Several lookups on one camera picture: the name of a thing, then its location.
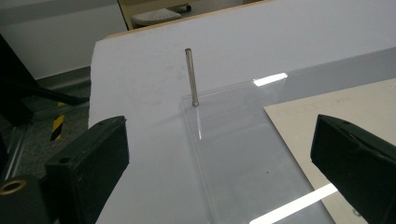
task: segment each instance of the transparent plastic plate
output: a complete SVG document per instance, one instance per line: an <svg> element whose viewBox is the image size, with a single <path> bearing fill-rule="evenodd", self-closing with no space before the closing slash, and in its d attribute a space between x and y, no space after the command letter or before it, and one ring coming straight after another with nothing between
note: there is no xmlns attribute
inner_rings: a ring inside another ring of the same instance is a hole
<svg viewBox="0 0 396 224"><path fill-rule="evenodd" d="M249 81L181 100L213 223L249 223L313 191L264 106L396 77L396 49ZM277 223L333 223L321 201Z"/></svg>

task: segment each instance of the table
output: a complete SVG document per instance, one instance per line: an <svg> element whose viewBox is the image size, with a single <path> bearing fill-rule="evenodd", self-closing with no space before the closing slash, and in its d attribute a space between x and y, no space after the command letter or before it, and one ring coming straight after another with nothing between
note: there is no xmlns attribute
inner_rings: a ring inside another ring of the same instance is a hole
<svg viewBox="0 0 396 224"><path fill-rule="evenodd" d="M131 152L98 223L210 220L181 109L184 49L202 93L395 47L395 9L390 0L276 0L97 42L89 125L124 115Z"/></svg>

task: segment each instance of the floor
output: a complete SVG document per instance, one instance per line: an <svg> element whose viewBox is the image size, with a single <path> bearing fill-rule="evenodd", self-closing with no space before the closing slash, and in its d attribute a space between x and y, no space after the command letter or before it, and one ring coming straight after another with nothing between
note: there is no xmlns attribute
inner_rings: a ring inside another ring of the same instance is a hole
<svg viewBox="0 0 396 224"><path fill-rule="evenodd" d="M229 7L237 7L243 0L201 0L191 3L191 11L182 13L190 17ZM90 67L81 68L54 77L39 79L44 88L78 97L91 94ZM70 106L31 96L23 102L34 113L32 123L13 127L0 115L0 133L8 152L8 163L1 179L15 175L45 176L45 162L88 129L89 103ZM51 139L56 128L54 121L64 116L60 137Z"/></svg>

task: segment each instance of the metal rod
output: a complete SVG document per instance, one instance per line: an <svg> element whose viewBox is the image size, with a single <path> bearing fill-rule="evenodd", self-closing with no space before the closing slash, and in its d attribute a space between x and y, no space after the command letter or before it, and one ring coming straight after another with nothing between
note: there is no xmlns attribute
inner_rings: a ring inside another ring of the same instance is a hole
<svg viewBox="0 0 396 224"><path fill-rule="evenodd" d="M187 68L189 69L192 105L198 106L199 105L198 93L197 93L197 86L195 83L194 64L192 62L191 49L186 49L186 59L187 59Z"/></svg>

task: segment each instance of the beige board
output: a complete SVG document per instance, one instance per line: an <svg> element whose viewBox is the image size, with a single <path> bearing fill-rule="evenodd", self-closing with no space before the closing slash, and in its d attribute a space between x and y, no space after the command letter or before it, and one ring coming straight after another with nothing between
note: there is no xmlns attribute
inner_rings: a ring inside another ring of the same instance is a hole
<svg viewBox="0 0 396 224"><path fill-rule="evenodd" d="M318 114L347 120L396 145L396 78L264 109L314 189L330 183L310 159ZM322 201L336 223L366 223L339 192Z"/></svg>

